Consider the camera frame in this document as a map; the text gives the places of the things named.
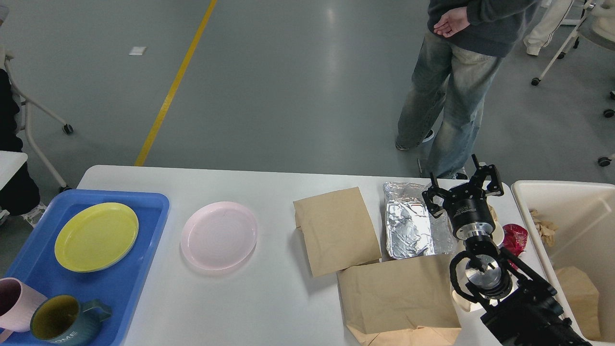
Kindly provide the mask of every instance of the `pink mug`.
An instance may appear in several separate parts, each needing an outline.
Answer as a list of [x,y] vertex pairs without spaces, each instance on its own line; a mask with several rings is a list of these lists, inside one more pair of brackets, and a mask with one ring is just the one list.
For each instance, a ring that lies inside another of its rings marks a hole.
[[30,330],[34,311],[47,298],[15,278],[0,279],[0,343],[13,332]]

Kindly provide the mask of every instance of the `hand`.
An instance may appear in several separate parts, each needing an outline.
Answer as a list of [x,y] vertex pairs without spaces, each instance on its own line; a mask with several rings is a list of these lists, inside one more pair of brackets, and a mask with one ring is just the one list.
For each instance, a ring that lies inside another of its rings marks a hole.
[[434,33],[449,38],[470,26],[466,9],[467,7],[459,7],[443,14],[440,21],[434,25]]

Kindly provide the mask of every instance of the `concrete floor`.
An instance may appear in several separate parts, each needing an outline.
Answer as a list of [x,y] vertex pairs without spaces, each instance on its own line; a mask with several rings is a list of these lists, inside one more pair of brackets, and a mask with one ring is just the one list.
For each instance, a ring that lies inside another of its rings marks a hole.
[[[35,113],[34,136],[71,186],[96,164],[132,165],[208,2],[4,0],[0,44],[20,87],[75,133]],[[425,31],[426,2],[219,1],[146,166],[418,176],[429,148],[394,148],[397,118]],[[538,87],[570,28],[539,57],[519,44],[485,102],[475,146],[505,183],[615,182],[596,160],[615,150],[613,52],[582,41]],[[129,57],[133,46],[147,46]],[[58,184],[26,145],[48,203]],[[0,228],[0,273],[29,235]]]

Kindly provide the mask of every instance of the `trash bin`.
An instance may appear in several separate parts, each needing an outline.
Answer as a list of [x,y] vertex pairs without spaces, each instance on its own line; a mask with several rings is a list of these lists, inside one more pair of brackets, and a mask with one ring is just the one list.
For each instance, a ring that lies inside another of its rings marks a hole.
[[[536,245],[547,280],[561,292],[554,269],[575,267],[586,272],[600,293],[598,317],[603,342],[615,345],[615,185],[522,180],[512,185],[517,205]],[[560,228],[555,245],[543,245],[530,210]],[[556,299],[574,320],[562,294]],[[574,327],[579,332],[576,321]]]

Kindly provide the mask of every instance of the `foil-wrapped tray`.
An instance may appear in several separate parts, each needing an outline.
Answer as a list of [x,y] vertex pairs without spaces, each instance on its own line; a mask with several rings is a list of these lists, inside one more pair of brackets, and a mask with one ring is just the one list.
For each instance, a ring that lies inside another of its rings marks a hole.
[[451,253],[455,238],[448,217],[429,214],[422,192],[427,186],[415,183],[384,184],[386,199],[386,249],[394,259]]

